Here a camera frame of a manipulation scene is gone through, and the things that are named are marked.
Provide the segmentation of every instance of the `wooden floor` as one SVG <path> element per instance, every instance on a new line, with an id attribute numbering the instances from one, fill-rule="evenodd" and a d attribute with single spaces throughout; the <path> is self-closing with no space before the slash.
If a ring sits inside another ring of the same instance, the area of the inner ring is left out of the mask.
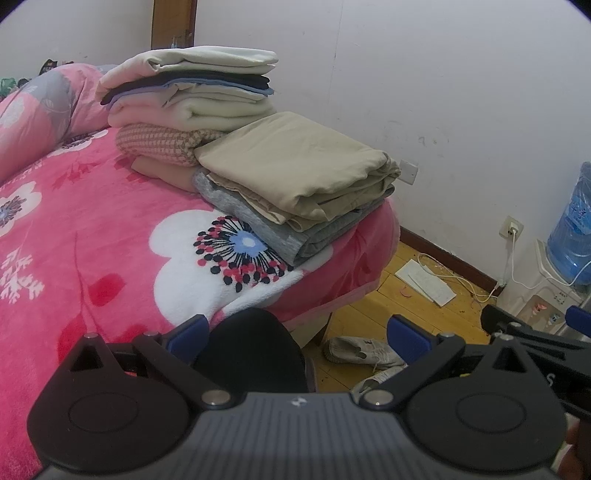
<path id="1" fill-rule="evenodd" d="M 379 289 L 334 312 L 326 338 L 348 335 L 385 340 L 388 319 L 399 313 L 431 333 L 454 332 L 467 343 L 488 343 L 488 335 L 480 329 L 482 307 L 457 280 L 444 279 L 457 296 L 439 308 L 396 278 L 394 272 L 411 258 L 417 260 L 417 255 L 413 248 L 400 244 L 396 256 L 382 272 Z M 434 273 L 447 275 L 447 271 L 432 260 L 423 257 L 421 261 Z M 477 293 L 485 293 L 479 287 L 475 289 Z M 369 365 L 330 363 L 312 342 L 304 347 L 304 353 L 314 359 L 318 386 L 322 392 L 347 391 L 360 380 L 373 375 L 373 367 Z"/>

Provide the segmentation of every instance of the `wooden baseboard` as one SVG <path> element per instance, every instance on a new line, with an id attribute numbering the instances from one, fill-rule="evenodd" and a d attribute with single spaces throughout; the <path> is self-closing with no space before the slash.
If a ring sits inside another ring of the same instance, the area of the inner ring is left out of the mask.
<path id="1" fill-rule="evenodd" d="M 473 267 L 469 263 L 452 255 L 450 252 L 446 252 L 443 248 L 439 248 L 437 245 L 432 244 L 422 236 L 412 233 L 410 230 L 406 230 L 404 227 L 400 227 L 400 241 L 421 253 L 431 255 L 447 268 L 453 270 L 458 275 L 470 280 L 474 285 L 478 285 L 480 288 L 483 288 L 488 292 L 492 291 L 496 286 L 496 280 L 494 278 L 489 277 L 476 267 Z M 499 294 L 501 290 L 501 288 L 497 289 L 496 294 Z"/>

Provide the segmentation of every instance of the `white wall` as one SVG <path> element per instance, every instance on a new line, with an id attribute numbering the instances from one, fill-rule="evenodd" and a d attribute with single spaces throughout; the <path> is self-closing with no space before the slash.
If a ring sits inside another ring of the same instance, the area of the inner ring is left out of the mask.
<path id="1" fill-rule="evenodd" d="M 401 223 L 501 278 L 591 158 L 591 22 L 566 0 L 199 0 L 196 44 L 275 50 L 279 109 L 419 165 Z"/>
<path id="2" fill-rule="evenodd" d="M 0 24 L 0 77 L 33 77 L 47 59 L 121 63 L 150 49 L 154 0 L 25 0 Z"/>

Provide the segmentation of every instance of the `paper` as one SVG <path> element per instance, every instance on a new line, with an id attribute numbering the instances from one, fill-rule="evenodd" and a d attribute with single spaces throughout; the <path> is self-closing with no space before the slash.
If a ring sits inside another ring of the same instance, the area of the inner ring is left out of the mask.
<path id="1" fill-rule="evenodd" d="M 437 305 L 443 307 L 456 294 L 441 278 L 437 278 L 423 270 L 410 272 L 410 277 L 429 295 Z"/>
<path id="2" fill-rule="evenodd" d="M 418 284 L 410 277 L 410 272 L 416 271 L 417 269 L 422 270 L 423 268 L 414 260 L 409 260 L 400 270 L 398 270 L 394 275 L 396 275 L 400 280 L 408 284 L 408 286 L 412 287 L 414 290 L 419 292 L 423 297 L 433 301 L 433 299 L 425 293 L 425 291 L 418 286 Z"/>
<path id="3" fill-rule="evenodd" d="M 428 273 L 414 260 L 409 260 L 395 275 L 440 307 L 456 296 L 447 283 Z"/>

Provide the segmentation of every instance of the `red leaf pattern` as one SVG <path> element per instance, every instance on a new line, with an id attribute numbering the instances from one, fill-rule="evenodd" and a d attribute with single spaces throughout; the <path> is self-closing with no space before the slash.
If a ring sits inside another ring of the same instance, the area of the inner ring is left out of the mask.
<path id="1" fill-rule="evenodd" d="M 66 357 L 72 347 L 86 333 L 86 325 L 82 314 L 76 315 L 61 331 L 57 341 L 57 359 L 59 363 Z"/>
<path id="2" fill-rule="evenodd" d="M 113 338 L 111 343 L 125 343 L 130 342 L 138 335 L 144 333 L 146 331 L 146 327 L 144 325 L 140 325 L 139 323 L 135 323 L 127 328 L 121 335 L 118 335 Z"/>
<path id="3" fill-rule="evenodd" d="M 123 287 L 125 280 L 116 273 L 109 273 L 88 286 L 88 295 L 93 305 L 102 307 L 113 300 Z"/>
<path id="4" fill-rule="evenodd" d="M 122 157 L 115 162 L 115 170 L 130 167 L 133 161 L 129 157 Z"/>
<path id="5" fill-rule="evenodd" d="M 85 174 L 92 171 L 93 168 L 100 165 L 100 162 L 86 162 L 81 163 L 79 161 L 75 161 L 72 165 L 70 165 L 67 171 L 58 177 L 55 182 L 53 183 L 52 187 L 54 190 L 57 190 L 62 187 L 66 180 L 69 180 L 72 183 L 77 182 L 80 180 Z"/>

